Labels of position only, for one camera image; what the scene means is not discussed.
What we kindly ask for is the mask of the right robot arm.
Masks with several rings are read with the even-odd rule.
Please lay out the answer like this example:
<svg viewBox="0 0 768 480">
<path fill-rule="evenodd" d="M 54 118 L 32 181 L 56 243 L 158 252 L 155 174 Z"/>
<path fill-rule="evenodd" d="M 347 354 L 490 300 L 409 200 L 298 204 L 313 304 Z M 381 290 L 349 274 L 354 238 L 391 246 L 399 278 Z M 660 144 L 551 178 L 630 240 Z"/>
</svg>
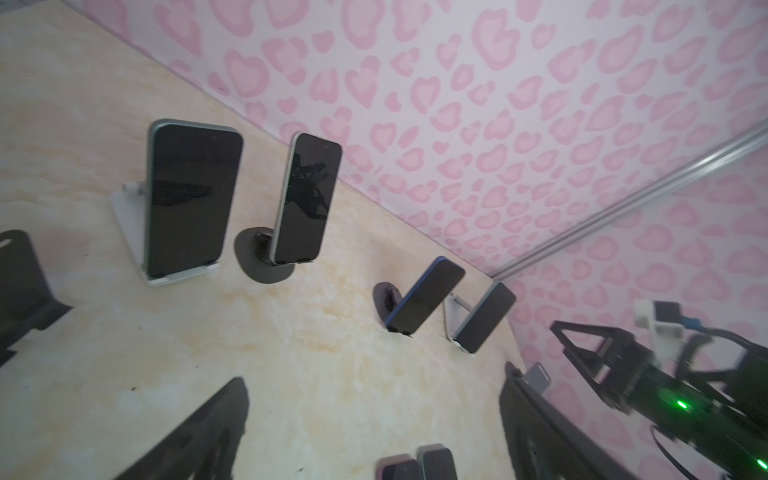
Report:
<svg viewBox="0 0 768 480">
<path fill-rule="evenodd" d="M 598 397 L 652 424 L 652 436 L 692 446 L 732 479 L 767 476 L 767 349 L 722 329 L 693 335 L 669 375 L 632 333 L 605 326 L 555 321 L 550 327 Z M 695 371 L 698 351 L 716 338 L 744 354 L 732 369 Z"/>
</svg>

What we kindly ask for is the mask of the grey-edged smartphone front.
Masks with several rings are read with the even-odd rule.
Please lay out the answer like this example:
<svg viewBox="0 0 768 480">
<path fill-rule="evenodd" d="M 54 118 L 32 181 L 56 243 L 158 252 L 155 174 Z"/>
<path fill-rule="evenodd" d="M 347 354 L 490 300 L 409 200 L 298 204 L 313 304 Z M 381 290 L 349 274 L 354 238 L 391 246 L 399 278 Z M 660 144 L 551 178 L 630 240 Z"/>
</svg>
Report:
<svg viewBox="0 0 768 480">
<path fill-rule="evenodd" d="M 453 454 L 443 444 L 433 444 L 418 450 L 417 461 L 424 480 L 457 480 Z"/>
</svg>

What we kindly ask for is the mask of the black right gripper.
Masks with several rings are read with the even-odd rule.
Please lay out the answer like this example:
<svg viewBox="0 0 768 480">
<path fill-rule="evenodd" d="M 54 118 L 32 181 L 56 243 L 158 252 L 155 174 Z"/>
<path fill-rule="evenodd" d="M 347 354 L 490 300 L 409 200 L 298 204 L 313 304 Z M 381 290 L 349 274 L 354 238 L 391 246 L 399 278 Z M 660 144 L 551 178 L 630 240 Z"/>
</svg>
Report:
<svg viewBox="0 0 768 480">
<path fill-rule="evenodd" d="M 551 332 L 563 354 L 609 407 L 629 414 L 629 397 L 653 363 L 653 352 L 616 328 L 554 321 Z"/>
</svg>

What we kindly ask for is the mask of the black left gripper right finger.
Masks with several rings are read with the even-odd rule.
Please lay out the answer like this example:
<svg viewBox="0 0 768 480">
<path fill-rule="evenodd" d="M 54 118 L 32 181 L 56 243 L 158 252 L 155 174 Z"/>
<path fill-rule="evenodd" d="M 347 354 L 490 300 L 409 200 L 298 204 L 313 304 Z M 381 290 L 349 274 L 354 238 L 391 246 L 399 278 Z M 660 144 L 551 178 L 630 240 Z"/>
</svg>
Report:
<svg viewBox="0 0 768 480">
<path fill-rule="evenodd" d="M 517 479 L 633 479 L 635 476 L 505 364 L 499 408 Z"/>
</svg>

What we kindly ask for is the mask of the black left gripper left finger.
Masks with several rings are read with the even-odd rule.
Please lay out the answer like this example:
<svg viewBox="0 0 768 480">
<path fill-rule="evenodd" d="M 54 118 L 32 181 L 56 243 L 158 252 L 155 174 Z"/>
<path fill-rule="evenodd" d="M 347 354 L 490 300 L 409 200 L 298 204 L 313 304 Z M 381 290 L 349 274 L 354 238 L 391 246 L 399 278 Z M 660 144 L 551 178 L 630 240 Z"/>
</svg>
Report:
<svg viewBox="0 0 768 480">
<path fill-rule="evenodd" d="M 231 479 L 249 411 L 245 381 L 234 377 L 120 479 Z"/>
</svg>

